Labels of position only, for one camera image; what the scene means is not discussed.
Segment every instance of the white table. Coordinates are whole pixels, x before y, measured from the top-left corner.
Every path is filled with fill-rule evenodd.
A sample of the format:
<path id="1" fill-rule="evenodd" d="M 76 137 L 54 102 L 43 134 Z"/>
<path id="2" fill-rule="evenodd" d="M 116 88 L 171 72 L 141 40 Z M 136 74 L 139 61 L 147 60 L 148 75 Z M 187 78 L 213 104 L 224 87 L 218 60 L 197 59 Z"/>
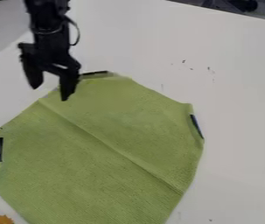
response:
<path id="1" fill-rule="evenodd" d="M 85 72 L 128 75 L 194 105 L 205 151 L 168 223 L 265 224 L 265 20 L 164 0 L 75 6 Z M 0 125 L 57 85 L 48 75 L 30 90 L 17 56 L 15 44 L 0 54 Z M 1 199 L 0 209 L 16 217 Z"/>

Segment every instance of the black cable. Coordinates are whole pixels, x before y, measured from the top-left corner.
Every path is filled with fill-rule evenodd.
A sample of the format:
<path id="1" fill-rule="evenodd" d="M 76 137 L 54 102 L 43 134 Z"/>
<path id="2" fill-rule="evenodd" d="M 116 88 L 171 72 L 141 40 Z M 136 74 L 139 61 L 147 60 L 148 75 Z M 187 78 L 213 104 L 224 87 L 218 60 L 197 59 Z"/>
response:
<path id="1" fill-rule="evenodd" d="M 71 25 L 73 25 L 75 28 L 76 28 L 76 30 L 77 30 L 77 32 L 78 32 L 78 36 L 77 36 L 77 39 L 76 39 L 76 41 L 75 41 L 75 43 L 73 43 L 73 44 L 71 44 L 71 46 L 76 46 L 79 42 L 80 42 L 80 29 L 79 29 L 79 26 L 77 25 L 77 23 L 75 23 L 71 18 L 69 18 L 69 17 L 66 17 L 66 20 L 71 24 Z"/>

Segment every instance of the green towel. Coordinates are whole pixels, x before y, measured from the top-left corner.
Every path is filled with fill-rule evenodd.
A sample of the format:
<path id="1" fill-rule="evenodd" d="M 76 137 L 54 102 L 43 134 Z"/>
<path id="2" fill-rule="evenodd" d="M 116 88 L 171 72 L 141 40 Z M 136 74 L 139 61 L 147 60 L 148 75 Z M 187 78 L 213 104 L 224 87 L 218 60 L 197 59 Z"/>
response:
<path id="1" fill-rule="evenodd" d="M 191 114 L 123 77 L 53 91 L 0 129 L 0 195 L 33 224 L 165 223 L 203 149 Z"/>

